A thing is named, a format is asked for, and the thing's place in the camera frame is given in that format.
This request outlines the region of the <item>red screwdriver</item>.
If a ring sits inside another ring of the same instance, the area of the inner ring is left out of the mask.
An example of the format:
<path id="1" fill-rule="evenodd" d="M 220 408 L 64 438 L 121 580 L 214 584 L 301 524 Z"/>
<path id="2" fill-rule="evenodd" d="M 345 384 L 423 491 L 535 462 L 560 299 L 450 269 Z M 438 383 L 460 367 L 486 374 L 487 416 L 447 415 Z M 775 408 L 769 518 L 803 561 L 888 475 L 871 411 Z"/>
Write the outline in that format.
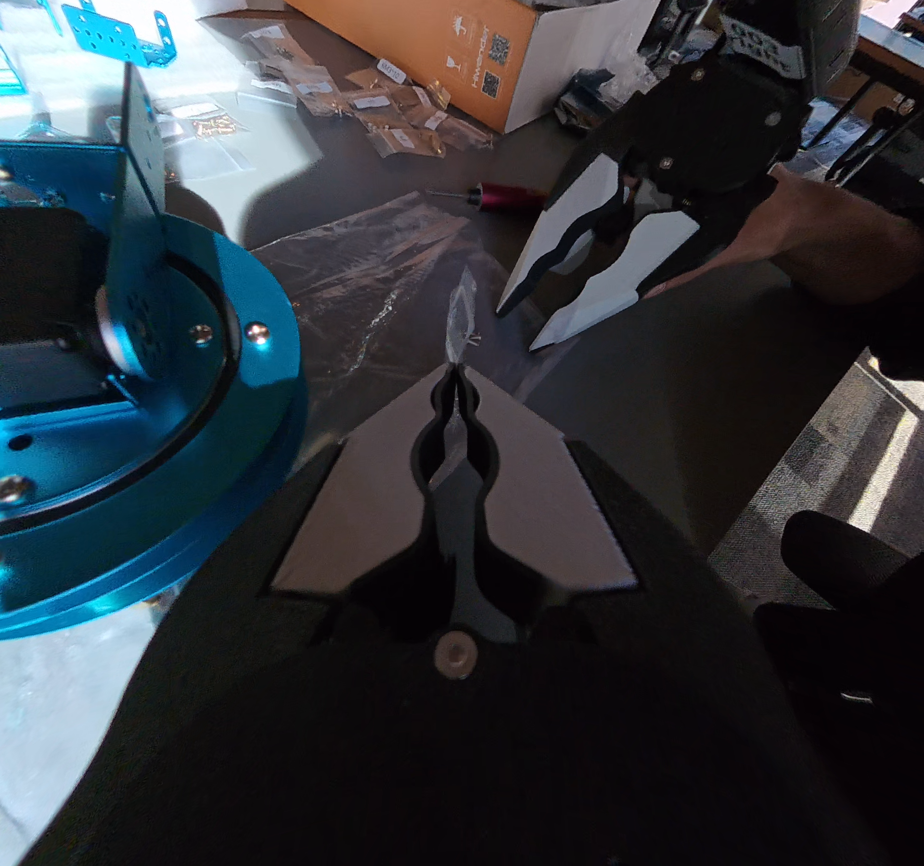
<path id="1" fill-rule="evenodd" d="M 465 191 L 427 189 L 434 197 L 463 201 L 478 211 L 501 214 L 538 214 L 548 200 L 548 193 L 525 187 L 480 182 Z"/>

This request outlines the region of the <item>blue U-shaped metal bracket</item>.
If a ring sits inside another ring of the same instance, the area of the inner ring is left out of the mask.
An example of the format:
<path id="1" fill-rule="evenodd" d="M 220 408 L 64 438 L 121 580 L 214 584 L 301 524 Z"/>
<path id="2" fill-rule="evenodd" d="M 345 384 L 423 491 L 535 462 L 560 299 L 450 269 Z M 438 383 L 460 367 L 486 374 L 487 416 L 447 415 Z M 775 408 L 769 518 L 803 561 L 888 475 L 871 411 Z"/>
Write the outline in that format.
<path id="1" fill-rule="evenodd" d="M 93 0 L 64 3 L 61 9 L 75 41 L 88 53 L 147 69 L 166 68 L 177 59 L 176 39 L 161 10 L 153 11 L 157 39 L 146 40 L 124 17 L 99 13 Z"/>

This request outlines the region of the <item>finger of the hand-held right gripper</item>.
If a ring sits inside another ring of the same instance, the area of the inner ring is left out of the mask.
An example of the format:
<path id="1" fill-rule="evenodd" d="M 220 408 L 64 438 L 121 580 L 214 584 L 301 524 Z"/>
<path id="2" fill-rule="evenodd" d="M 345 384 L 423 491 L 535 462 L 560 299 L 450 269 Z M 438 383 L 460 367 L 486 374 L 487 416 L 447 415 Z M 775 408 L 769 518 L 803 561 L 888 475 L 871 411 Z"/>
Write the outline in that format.
<path id="1" fill-rule="evenodd" d="M 645 216 L 632 229 L 618 259 L 591 277 L 571 304 L 552 315 L 529 350 L 568 341 L 634 305 L 641 283 L 698 231 L 699 223 L 682 211 Z"/>
<path id="2" fill-rule="evenodd" d="M 600 222 L 619 215 L 625 189 L 619 164 L 609 156 L 597 156 L 575 181 L 545 208 L 517 260 L 496 309 L 500 318 L 509 314 L 548 273 L 567 275 L 587 258 Z"/>

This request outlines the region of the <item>orange and white cardboard box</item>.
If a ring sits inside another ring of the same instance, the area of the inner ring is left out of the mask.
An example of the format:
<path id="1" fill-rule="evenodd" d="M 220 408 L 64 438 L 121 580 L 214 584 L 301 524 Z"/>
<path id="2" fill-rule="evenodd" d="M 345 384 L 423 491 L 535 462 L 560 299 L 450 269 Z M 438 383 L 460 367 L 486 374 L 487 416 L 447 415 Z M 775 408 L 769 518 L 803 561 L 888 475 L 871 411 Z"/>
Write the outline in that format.
<path id="1" fill-rule="evenodd" d="M 498 133 L 552 110 L 572 76 L 633 54 L 661 0 L 544 9 L 518 0 L 284 0 Z"/>

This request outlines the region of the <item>small clear screw bag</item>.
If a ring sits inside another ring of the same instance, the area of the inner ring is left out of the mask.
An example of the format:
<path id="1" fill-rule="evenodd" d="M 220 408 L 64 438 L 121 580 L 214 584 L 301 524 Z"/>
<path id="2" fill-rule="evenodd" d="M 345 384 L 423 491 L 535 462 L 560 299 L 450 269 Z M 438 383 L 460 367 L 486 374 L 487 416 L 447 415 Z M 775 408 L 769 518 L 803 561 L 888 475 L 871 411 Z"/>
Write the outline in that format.
<path id="1" fill-rule="evenodd" d="M 463 267 L 456 288 L 450 293 L 445 326 L 445 367 L 465 363 L 470 349 L 479 348 L 481 335 L 476 329 L 477 281 L 468 265 Z"/>

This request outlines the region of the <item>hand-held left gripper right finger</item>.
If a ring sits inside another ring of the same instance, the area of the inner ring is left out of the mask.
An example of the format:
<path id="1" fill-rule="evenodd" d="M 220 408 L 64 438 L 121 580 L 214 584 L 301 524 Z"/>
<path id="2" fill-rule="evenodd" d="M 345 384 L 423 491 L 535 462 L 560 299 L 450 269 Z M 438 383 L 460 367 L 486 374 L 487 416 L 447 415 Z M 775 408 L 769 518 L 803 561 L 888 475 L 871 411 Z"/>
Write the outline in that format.
<path id="1" fill-rule="evenodd" d="M 473 566 L 503 614 L 639 587 L 564 435 L 468 366 L 458 367 L 468 462 L 479 475 Z"/>

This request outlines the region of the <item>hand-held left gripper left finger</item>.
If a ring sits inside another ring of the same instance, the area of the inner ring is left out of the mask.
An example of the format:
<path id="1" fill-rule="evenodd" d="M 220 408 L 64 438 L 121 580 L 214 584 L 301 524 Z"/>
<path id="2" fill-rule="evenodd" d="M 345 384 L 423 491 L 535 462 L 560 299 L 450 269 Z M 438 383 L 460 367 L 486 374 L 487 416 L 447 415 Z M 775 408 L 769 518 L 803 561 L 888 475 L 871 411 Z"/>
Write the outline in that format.
<path id="1" fill-rule="evenodd" d="M 456 367 L 442 366 L 354 430 L 271 581 L 275 594 L 356 603 L 379 618 L 447 618 L 431 480 L 445 462 Z"/>

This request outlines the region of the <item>pile of small screw bags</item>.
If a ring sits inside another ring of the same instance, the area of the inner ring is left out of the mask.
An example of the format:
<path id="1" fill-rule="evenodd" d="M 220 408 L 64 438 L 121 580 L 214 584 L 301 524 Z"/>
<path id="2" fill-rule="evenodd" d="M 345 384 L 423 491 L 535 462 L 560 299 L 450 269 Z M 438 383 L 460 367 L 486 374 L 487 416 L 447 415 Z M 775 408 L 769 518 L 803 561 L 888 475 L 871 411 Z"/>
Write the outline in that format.
<path id="1" fill-rule="evenodd" d="M 483 151 L 493 135 L 448 111 L 449 94 L 439 81 L 414 83 L 385 60 L 351 72 L 347 87 L 306 52 L 286 25 L 246 32 L 241 44 L 256 58 L 245 63 L 237 106 L 301 110 L 313 120 L 355 120 L 381 158 L 410 155 L 443 158 L 449 148 Z M 254 169 L 239 138 L 254 131 L 214 99 L 168 98 L 154 118 L 166 152 L 168 182 L 189 183 Z"/>

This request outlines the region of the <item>person's right hand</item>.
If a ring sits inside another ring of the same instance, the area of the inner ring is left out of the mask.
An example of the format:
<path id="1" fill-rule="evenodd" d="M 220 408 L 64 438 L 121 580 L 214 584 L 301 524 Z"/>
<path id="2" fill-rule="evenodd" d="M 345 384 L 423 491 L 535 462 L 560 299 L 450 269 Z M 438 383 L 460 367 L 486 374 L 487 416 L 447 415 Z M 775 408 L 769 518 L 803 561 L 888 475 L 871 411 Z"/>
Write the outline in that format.
<path id="1" fill-rule="evenodd" d="M 907 221 L 828 183 L 805 179 L 782 164 L 770 169 L 775 185 L 746 218 L 733 241 L 706 263 L 643 292 L 648 300 L 719 268 L 758 261 L 780 264 L 794 280 L 830 298 L 846 297 L 850 268 L 868 261 L 869 241 L 899 235 Z"/>

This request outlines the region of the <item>shiny antistatic bag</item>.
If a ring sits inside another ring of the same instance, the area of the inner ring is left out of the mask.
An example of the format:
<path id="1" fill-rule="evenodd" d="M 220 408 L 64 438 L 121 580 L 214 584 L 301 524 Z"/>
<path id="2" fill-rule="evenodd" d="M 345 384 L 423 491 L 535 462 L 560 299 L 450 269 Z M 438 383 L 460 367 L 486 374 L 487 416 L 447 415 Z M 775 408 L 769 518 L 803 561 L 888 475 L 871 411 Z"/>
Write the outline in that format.
<path id="1" fill-rule="evenodd" d="M 618 75 L 606 68 L 580 69 L 552 106 L 567 131 L 587 133 L 610 119 L 636 94 L 648 93 L 658 79 L 645 65 L 629 64 Z"/>

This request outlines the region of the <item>large clear plastic bag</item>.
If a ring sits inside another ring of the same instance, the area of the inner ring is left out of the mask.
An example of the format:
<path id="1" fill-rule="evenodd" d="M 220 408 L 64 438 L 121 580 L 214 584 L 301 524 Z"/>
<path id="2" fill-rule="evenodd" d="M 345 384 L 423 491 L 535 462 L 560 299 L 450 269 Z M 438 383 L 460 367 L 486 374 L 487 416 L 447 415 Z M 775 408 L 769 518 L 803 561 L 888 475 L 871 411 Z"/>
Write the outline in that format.
<path id="1" fill-rule="evenodd" d="M 530 352 L 534 303 L 494 314 L 508 274 L 473 221 L 418 192 L 272 242 L 255 252 L 292 303 L 308 417 L 301 454 L 339 441 L 445 365 L 449 296 L 465 265 L 477 281 L 479 348 L 465 363 L 525 402 L 578 343 Z"/>

